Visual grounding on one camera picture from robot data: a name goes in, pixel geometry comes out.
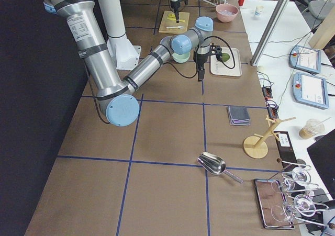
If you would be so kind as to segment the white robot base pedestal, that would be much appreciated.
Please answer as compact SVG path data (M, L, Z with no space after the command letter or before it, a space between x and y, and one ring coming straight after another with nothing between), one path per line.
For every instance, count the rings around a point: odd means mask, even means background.
M107 30L107 47L118 70L133 70L139 62L141 47L127 37L120 0L98 0Z

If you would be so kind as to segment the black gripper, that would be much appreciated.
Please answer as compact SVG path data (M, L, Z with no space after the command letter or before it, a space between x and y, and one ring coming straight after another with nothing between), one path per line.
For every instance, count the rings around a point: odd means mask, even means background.
M197 71L197 81L202 82L205 76L204 63L209 56L214 55L217 61L222 62L222 48L221 46L210 44L206 47L199 47L195 50L195 63Z
M170 0L170 5L171 8L174 11L174 16L176 19L176 23L180 22L180 6L181 6L181 2L184 2L185 6L188 5L188 0Z

